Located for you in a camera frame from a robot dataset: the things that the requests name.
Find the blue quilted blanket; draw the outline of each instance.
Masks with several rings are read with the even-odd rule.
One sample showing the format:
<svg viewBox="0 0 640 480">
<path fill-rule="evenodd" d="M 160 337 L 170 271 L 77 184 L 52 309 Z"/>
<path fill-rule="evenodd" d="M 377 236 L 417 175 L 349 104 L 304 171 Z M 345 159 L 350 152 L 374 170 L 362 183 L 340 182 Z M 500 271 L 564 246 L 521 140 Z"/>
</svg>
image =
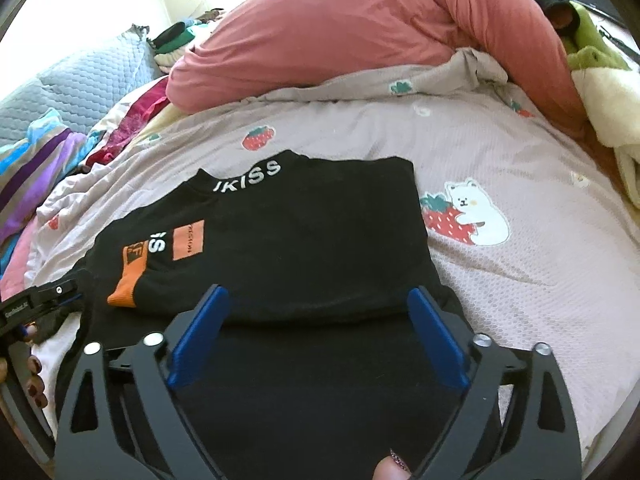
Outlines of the blue quilted blanket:
<svg viewBox="0 0 640 480">
<path fill-rule="evenodd" d="M 29 79 L 0 102 L 0 145 L 25 136 L 47 110 L 75 132 L 89 133 L 122 97 L 162 75 L 146 42 L 146 27 L 83 50 Z"/>
</svg>

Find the purple stripe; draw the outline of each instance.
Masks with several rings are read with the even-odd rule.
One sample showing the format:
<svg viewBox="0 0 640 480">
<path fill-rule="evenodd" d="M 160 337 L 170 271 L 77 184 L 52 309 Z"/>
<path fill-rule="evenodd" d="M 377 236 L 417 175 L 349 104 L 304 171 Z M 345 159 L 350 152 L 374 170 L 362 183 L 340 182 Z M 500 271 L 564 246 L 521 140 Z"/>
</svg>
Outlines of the purple stripe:
<svg viewBox="0 0 640 480">
<path fill-rule="evenodd" d="M 60 169 L 68 160 L 70 154 L 79 143 L 85 142 L 84 134 L 73 134 L 62 147 L 55 159 L 42 171 L 42 174 L 31 184 L 24 197 L 9 214 L 6 222 L 0 228 L 0 244 L 9 236 L 23 228 L 33 212 L 42 204 L 51 188 L 56 183 L 56 177 Z"/>
<path fill-rule="evenodd" d="M 20 186 L 24 184 L 31 174 L 38 169 L 40 164 L 49 158 L 60 142 L 63 142 L 70 133 L 71 130 L 67 128 L 62 133 L 49 139 L 29 162 L 21 167 L 20 170 L 15 172 L 14 176 L 11 177 L 9 182 L 6 183 L 6 186 L 4 186 L 2 192 L 0 192 L 0 210 L 5 208 L 9 203 L 9 200 L 11 200 L 11 197 L 20 189 Z"/>
</svg>

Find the screw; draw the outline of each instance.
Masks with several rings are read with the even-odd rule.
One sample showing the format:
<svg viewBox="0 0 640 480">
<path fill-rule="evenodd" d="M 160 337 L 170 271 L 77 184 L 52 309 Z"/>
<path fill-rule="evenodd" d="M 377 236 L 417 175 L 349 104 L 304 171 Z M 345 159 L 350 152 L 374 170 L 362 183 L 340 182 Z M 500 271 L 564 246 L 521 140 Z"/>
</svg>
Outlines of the screw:
<svg viewBox="0 0 640 480">
<path fill-rule="evenodd" d="M 538 343 L 535 347 L 534 347 L 535 351 L 538 352 L 540 355 L 550 355 L 551 354 L 551 346 L 549 346 L 546 343 Z"/>
<path fill-rule="evenodd" d="M 492 340 L 487 334 L 476 334 L 474 336 L 474 344 L 478 346 L 491 346 Z"/>
<path fill-rule="evenodd" d="M 146 335 L 142 342 L 146 346 L 156 346 L 159 345 L 162 341 L 164 341 L 164 336 L 159 332 L 152 332 L 149 335 Z"/>
<path fill-rule="evenodd" d="M 100 351 L 100 348 L 102 348 L 102 345 L 100 345 L 100 343 L 98 343 L 97 341 L 94 341 L 93 343 L 89 343 L 84 347 L 84 353 L 87 355 L 97 354 Z"/>
</svg>

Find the blue gripper pad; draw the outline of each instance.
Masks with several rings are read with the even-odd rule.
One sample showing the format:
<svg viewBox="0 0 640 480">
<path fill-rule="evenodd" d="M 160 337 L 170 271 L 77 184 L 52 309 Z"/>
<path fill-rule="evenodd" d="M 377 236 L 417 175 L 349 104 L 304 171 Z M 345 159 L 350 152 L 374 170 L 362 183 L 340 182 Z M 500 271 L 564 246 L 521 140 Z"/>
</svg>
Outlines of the blue gripper pad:
<svg viewBox="0 0 640 480">
<path fill-rule="evenodd" d="M 210 288 L 195 308 L 190 325 L 174 347 L 168 362 L 167 386 L 177 390 L 194 383 L 209 358 L 222 322 L 229 314 L 229 294 L 221 286 Z"/>
<path fill-rule="evenodd" d="M 414 288 L 407 298 L 409 318 L 440 383 L 464 392 L 471 384 L 466 374 L 468 357 L 440 317 L 440 308 L 432 301 L 433 298 Z"/>
</svg>

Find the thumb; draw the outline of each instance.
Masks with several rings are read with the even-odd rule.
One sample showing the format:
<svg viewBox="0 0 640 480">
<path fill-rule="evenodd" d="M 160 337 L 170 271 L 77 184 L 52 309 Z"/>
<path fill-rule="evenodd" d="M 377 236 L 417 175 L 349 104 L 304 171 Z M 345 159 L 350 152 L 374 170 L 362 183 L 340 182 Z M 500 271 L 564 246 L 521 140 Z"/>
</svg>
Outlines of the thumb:
<svg viewBox="0 0 640 480">
<path fill-rule="evenodd" d="M 408 480 L 410 476 L 404 461 L 391 451 L 391 456 L 383 458 L 376 466 L 372 480 Z"/>
</svg>

